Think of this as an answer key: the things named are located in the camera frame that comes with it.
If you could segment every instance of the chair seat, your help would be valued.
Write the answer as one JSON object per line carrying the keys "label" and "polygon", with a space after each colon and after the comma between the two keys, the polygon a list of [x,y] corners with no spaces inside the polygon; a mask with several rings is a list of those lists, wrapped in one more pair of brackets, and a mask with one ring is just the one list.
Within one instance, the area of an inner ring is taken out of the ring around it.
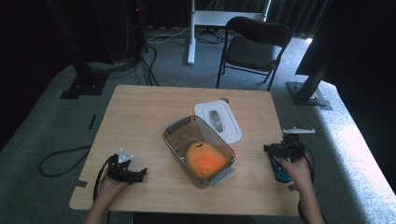
{"label": "chair seat", "polygon": [[235,36],[228,47],[226,56],[227,63],[244,66],[247,68],[259,68],[262,71],[270,71],[275,66],[276,47],[253,42],[242,36]]}

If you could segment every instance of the hand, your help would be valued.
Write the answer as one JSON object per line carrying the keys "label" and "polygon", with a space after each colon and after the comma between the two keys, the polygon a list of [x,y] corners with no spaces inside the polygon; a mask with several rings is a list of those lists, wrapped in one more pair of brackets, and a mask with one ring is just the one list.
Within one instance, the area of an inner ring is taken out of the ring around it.
{"label": "hand", "polygon": [[107,208],[116,196],[123,190],[128,183],[117,182],[107,176],[107,169],[105,170],[105,177],[102,180],[98,194],[93,202],[92,208],[88,213],[84,224],[101,224],[105,217]]}
{"label": "hand", "polygon": [[117,182],[107,176],[108,169],[105,170],[105,176],[100,184],[96,200],[100,200],[101,203],[110,205],[113,199],[123,190],[128,183]]}
{"label": "hand", "polygon": [[301,157],[295,162],[289,162],[280,158],[276,158],[276,160],[288,172],[300,193],[300,203],[304,217],[309,223],[324,223],[317,196],[312,186],[311,170],[305,157]]}
{"label": "hand", "polygon": [[276,160],[288,172],[297,190],[312,188],[311,171],[305,157],[301,157],[295,162],[289,162],[280,158],[276,158]]}

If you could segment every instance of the floor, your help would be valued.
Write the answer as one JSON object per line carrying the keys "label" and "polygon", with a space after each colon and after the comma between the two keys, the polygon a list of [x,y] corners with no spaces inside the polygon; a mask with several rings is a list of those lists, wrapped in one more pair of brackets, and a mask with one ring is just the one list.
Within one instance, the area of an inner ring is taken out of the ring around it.
{"label": "floor", "polygon": [[[201,32],[195,64],[187,64],[189,40],[183,35],[171,39],[153,38],[152,48],[142,56],[161,86],[214,88],[221,45],[218,38]],[[396,223],[396,197],[378,168],[361,133],[340,99],[336,87],[321,82],[319,91],[332,110],[318,106],[296,105],[286,82],[304,82],[295,71],[304,51],[305,40],[293,38],[279,67],[271,93],[282,129],[315,129],[302,134],[316,162],[315,191],[323,214],[330,223]],[[91,63],[97,69],[105,64]],[[38,166],[50,153],[92,144],[100,122],[92,116],[106,112],[114,88],[119,84],[147,85],[148,68],[143,62],[129,69],[115,69],[101,95],[82,95],[75,100],[60,99],[76,73],[66,67],[47,87],[34,109],[0,153],[0,223],[82,223],[87,211],[68,206],[83,163],[59,177],[45,177]],[[221,79],[223,89],[264,91],[266,84],[254,76],[230,72]],[[43,165],[51,174],[64,171],[89,148],[64,153]],[[302,223],[298,217],[253,216],[258,223]],[[110,223],[130,223],[132,213],[113,212]]]}

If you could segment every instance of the chair leg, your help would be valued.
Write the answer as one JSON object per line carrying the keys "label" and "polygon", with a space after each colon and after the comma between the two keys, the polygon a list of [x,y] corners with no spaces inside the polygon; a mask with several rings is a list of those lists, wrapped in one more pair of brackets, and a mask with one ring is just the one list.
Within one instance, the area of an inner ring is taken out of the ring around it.
{"label": "chair leg", "polygon": [[218,81],[216,82],[216,89],[219,88],[219,84],[220,84],[220,77],[221,77],[222,64],[223,64],[223,61],[222,61],[222,59],[221,59],[220,67],[219,67],[219,73],[218,73]]}
{"label": "chair leg", "polygon": [[272,74],[272,76],[271,76],[270,83],[268,84],[267,91],[270,91],[270,90],[271,90],[272,83],[274,82],[274,79],[275,79],[276,70],[277,70],[277,66],[276,66],[275,69],[273,70],[273,74]]}
{"label": "chair leg", "polygon": [[216,89],[219,88],[220,76],[221,76],[221,74],[224,74],[224,72],[225,72],[225,56],[224,56],[224,51],[223,51],[223,53],[221,54],[219,73],[218,73],[218,81],[216,82]]}

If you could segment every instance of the stand base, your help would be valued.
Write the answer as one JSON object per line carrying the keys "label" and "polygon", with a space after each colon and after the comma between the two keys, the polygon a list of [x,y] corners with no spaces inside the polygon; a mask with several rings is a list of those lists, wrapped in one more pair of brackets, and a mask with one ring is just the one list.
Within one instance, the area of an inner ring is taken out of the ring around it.
{"label": "stand base", "polygon": [[62,93],[61,99],[78,99],[80,95],[101,95],[108,75],[109,73],[95,75],[90,85],[81,85],[77,75],[69,90]]}
{"label": "stand base", "polygon": [[317,105],[321,110],[332,110],[332,106],[329,101],[324,100],[319,89],[317,89],[314,94],[308,99],[302,99],[298,94],[298,91],[304,85],[303,82],[286,82],[289,88],[293,102],[297,105]]}

